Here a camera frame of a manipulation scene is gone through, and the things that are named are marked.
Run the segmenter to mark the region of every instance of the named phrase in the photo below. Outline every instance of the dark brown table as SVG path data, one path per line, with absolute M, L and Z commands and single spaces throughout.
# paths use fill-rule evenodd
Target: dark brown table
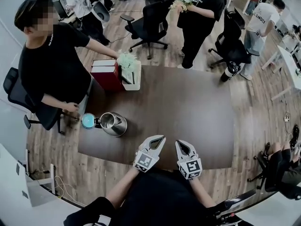
M 145 138 L 165 135 L 157 167 L 176 169 L 175 140 L 195 146 L 203 169 L 229 168 L 233 156 L 233 110 L 227 83 L 219 76 L 161 66 L 142 66 L 139 91 L 105 95 L 94 85 L 87 113 L 100 117 L 104 112 L 124 116 L 128 128 L 121 137 L 102 129 L 79 132 L 79 152 L 124 164 L 131 164 Z

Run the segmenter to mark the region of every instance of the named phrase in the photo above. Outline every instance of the wooden floor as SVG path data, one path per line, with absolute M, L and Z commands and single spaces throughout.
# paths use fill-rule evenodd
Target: wooden floor
M 119 16 L 126 13 L 134 18 L 140 18 L 145 4 L 144 0 L 114 1 L 116 9 L 111 13 L 109 23 L 105 25 L 105 35 L 111 41 L 128 34 L 124 28 L 126 22 Z M 233 3 L 240 10 L 244 6 L 243 0 L 235 0 Z M 169 44 L 168 49 L 164 50 L 160 45 L 154 45 L 152 60 L 146 58 L 148 53 L 146 47 L 139 46 L 133 49 L 133 53 L 137 55 L 143 65 L 177 67 L 181 64 L 182 58 L 178 55 L 178 51 L 183 46 L 183 36 L 181 29 L 176 27 L 177 14 L 170 12 L 167 19 L 169 28 L 163 41 Z M 208 68 L 208 64 L 220 59 L 214 53 L 209 54 L 208 49 L 214 48 L 214 42 L 222 31 L 223 18 L 215 24 L 213 32 L 205 40 L 192 69 L 212 71 L 218 74 L 223 72 L 225 65 L 220 65 L 212 70 Z M 126 38 L 110 44 L 110 48 L 127 51 L 136 42 L 138 40 L 132 40 L 128 35 Z M 283 121 L 285 103 L 281 103 L 279 100 L 275 102 L 270 100 L 272 95 L 282 89 L 281 83 L 271 86 L 272 82 L 281 81 L 280 77 L 277 75 L 272 78 L 273 73 L 270 68 L 265 71 L 260 68 L 276 51 L 276 45 L 279 42 L 280 36 L 276 32 L 272 32 L 268 36 L 265 50 L 258 60 L 252 81 L 246 81 L 239 75 L 229 81 L 231 101 L 235 112 L 232 168 L 204 170 L 200 178 L 205 189 L 216 202 L 255 188 L 256 182 L 247 183 L 246 181 L 247 178 L 253 177 L 259 172 L 259 166 L 253 160 L 253 156 L 269 141 L 285 141 Z M 105 56 L 85 48 L 78 49 L 78 54 L 88 70 L 91 69 L 94 59 L 105 58 Z M 300 125 L 300 105 L 301 98 L 299 96 L 287 100 L 287 110 L 291 114 L 289 131 L 292 130 L 294 123 Z M 97 197 L 104 196 L 123 177 L 130 166 L 78 153 L 79 123 L 76 124 L 72 121 L 66 121 L 66 123 L 69 125 L 66 129 L 66 136 L 58 135 L 55 128 L 45 131 L 40 125 L 32 126 L 27 140 L 27 148 L 30 150 L 30 171 L 48 170 L 50 163 L 53 163 L 56 166 L 56 175 L 59 175 L 64 183 L 73 187 L 67 186 L 68 192 L 73 198 L 83 204 L 89 204 Z M 257 195 L 241 207 L 255 203 L 267 195 L 264 189 L 261 192 L 257 191 Z

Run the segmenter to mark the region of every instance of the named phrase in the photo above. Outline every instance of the black t-shirt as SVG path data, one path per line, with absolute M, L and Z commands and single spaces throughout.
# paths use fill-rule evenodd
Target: black t-shirt
M 35 105 L 39 105 L 44 94 L 60 101 L 81 102 L 91 76 L 79 60 L 75 47 L 85 47 L 89 40 L 69 24 L 59 23 L 41 47 L 24 46 L 19 76 Z
M 179 16 L 178 27 L 179 28 L 192 28 L 198 29 L 202 33 L 211 33 L 215 21 L 219 21 L 222 15 L 222 11 L 225 7 L 225 0 L 200 0 L 194 3 L 198 8 L 208 9 L 214 12 L 214 18 L 208 18 L 202 16 L 196 12 L 183 12 Z
M 121 208 L 100 197 L 73 213 L 65 226 L 83 226 L 111 218 L 109 226 L 201 226 L 208 225 L 207 209 L 195 197 L 189 182 L 180 172 L 153 170 L 134 180 Z

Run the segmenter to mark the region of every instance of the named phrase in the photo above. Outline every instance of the person holding flowers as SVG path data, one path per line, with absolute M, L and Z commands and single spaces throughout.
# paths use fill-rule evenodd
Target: person holding flowers
M 176 0 L 171 9 L 180 13 L 178 27 L 182 28 L 184 46 L 181 56 L 182 66 L 192 67 L 205 38 L 211 33 L 215 21 L 219 21 L 225 7 L 224 0 Z

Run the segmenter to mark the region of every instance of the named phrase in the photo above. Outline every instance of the red book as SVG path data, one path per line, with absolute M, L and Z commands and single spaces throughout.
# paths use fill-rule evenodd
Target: red book
M 91 70 L 92 76 L 106 91 L 123 91 L 124 86 L 119 80 L 116 60 L 95 60 Z

